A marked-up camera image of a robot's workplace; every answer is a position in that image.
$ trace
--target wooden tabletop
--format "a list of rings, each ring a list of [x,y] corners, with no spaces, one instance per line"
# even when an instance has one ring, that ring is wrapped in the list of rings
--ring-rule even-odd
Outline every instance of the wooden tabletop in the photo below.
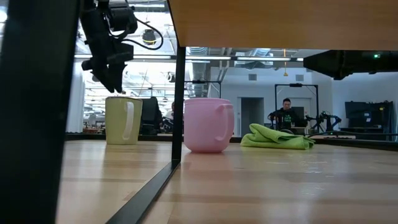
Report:
[[[170,0],[181,46],[398,50],[397,0]]]
[[[398,153],[315,145],[183,149],[144,224],[397,223]]]

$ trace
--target desk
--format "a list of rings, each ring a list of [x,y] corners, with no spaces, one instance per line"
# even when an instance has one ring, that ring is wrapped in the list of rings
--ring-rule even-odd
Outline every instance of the desk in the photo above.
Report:
[[[321,144],[307,151],[242,152],[239,144],[220,154],[182,149],[180,168],[143,224],[398,220],[396,152]]]
[[[353,127],[353,128],[340,128],[341,131],[349,131],[352,133],[383,133],[382,128],[360,128],[360,127]],[[388,141],[389,136],[377,136],[377,135],[358,135],[356,139],[365,139],[365,140],[379,140],[379,141]]]
[[[57,223],[106,223],[170,162],[171,145],[65,142]]]
[[[169,2],[181,46],[398,49],[396,0]]]

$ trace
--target black cable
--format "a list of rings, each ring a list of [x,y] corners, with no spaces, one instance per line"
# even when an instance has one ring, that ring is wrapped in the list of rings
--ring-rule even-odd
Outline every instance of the black cable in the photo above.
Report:
[[[140,22],[140,23],[142,23],[142,24],[144,24],[145,26],[151,28],[152,30],[156,31],[156,33],[158,33],[158,34],[160,35],[160,39],[161,39],[160,45],[159,45],[158,47],[155,47],[155,48],[150,48],[150,47],[147,47],[147,46],[145,46],[145,45],[143,45],[143,44],[141,44],[141,43],[139,43],[139,42],[137,42],[137,41],[135,41],[135,40],[131,40],[131,39],[124,39],[124,40],[122,40],[122,42],[124,42],[124,41],[126,41],[126,42],[133,42],[133,43],[135,43],[135,44],[137,44],[137,45],[139,45],[139,46],[141,46],[141,47],[143,47],[143,48],[145,48],[145,49],[148,49],[148,50],[159,50],[159,49],[163,46],[163,36],[162,36],[162,34],[159,32],[159,30],[157,30],[155,27],[152,27],[151,25],[149,25],[149,24],[147,24],[147,23],[145,23],[145,22],[142,22],[142,21],[139,20],[139,19],[137,19],[137,21]]]
[[[311,134],[307,136],[308,138],[312,136],[318,136],[318,135],[324,135],[324,134],[333,134],[333,133],[343,133],[343,134],[352,134],[352,135],[377,135],[377,136],[398,136],[397,133],[352,133],[349,131],[325,131],[322,133],[316,133],[316,134]]]

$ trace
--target door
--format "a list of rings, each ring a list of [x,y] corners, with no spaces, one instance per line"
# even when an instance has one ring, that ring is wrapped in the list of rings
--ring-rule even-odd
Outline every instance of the door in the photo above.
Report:
[[[238,113],[238,136],[244,136],[251,133],[250,124],[264,125],[264,98],[240,98],[239,101],[241,111],[240,117]]]

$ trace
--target yellow mug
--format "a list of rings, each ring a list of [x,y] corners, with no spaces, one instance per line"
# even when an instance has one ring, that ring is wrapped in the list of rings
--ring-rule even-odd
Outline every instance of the yellow mug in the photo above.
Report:
[[[110,96],[105,100],[107,144],[137,144],[141,125],[142,100]]]

